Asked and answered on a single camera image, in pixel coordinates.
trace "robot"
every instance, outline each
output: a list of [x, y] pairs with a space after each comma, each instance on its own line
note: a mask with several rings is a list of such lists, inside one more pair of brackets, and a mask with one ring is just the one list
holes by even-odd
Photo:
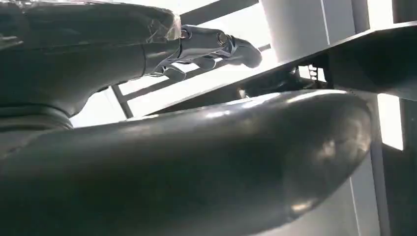
[[6, 0], [0, 33], [2, 235], [255, 234], [311, 211], [369, 152], [371, 113], [340, 90], [72, 129], [108, 86], [183, 80], [174, 62], [261, 62], [250, 42], [166, 9]]

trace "curved metal surface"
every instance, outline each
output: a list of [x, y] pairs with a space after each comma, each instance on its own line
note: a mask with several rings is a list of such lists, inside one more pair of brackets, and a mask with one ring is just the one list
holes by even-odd
[[1, 235], [240, 236], [290, 223], [369, 152], [337, 90], [41, 135], [0, 163]]

